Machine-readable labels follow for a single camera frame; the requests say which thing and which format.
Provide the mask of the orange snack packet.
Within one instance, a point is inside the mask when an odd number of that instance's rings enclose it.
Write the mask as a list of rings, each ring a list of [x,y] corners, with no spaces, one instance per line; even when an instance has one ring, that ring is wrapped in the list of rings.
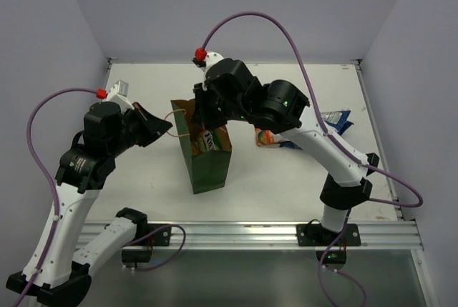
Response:
[[[259,147],[280,147],[281,143],[288,140],[281,135],[276,135],[270,130],[255,128],[255,143]]]

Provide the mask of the green paper bag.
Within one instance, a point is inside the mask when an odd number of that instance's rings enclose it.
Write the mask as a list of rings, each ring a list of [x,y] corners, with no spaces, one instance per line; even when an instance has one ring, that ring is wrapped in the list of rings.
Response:
[[[180,142],[193,194],[224,187],[233,149],[227,127],[222,126],[214,130],[221,149],[201,153],[197,138],[204,129],[191,121],[195,101],[176,99],[170,103],[172,111],[169,114],[175,119],[175,130],[170,135]]]

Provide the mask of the blue snack packet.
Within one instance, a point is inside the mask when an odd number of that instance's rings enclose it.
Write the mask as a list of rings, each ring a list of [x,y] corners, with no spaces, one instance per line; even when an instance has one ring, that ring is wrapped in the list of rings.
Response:
[[[333,128],[335,131],[337,131],[337,133],[342,136],[344,132],[346,132],[351,126],[354,125],[353,122],[350,122],[348,120],[344,121],[343,123],[332,123],[332,122],[328,122],[326,121],[326,124]],[[291,149],[295,149],[295,150],[300,150],[301,148],[295,144],[294,142],[291,142],[290,140],[288,141],[282,141],[280,143],[280,147],[285,147],[285,148],[291,148]]]
[[[339,135],[342,135],[354,125],[353,122],[349,121],[350,114],[351,110],[339,110],[322,112],[321,117],[327,125],[334,128]]]

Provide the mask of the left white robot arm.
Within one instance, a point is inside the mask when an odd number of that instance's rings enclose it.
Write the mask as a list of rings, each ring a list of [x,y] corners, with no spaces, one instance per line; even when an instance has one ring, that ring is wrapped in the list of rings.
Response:
[[[100,267],[124,245],[147,237],[147,215],[123,208],[101,234],[77,248],[116,158],[131,147],[152,144],[171,127],[138,103],[126,108],[116,102],[93,104],[51,180],[53,205],[34,254],[22,271],[8,277],[6,288],[45,306],[78,306]]]

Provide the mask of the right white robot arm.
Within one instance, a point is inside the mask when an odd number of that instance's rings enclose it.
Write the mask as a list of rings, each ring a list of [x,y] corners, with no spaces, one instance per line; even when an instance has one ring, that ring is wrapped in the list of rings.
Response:
[[[193,64],[204,73],[202,82],[193,87],[193,123],[214,130],[229,121],[247,122],[299,146],[328,173],[320,194],[321,226],[341,232],[350,209],[370,197],[367,177],[370,165],[378,164],[378,155],[359,152],[327,127],[309,98],[286,80],[261,84],[245,63],[215,52],[194,58]]]

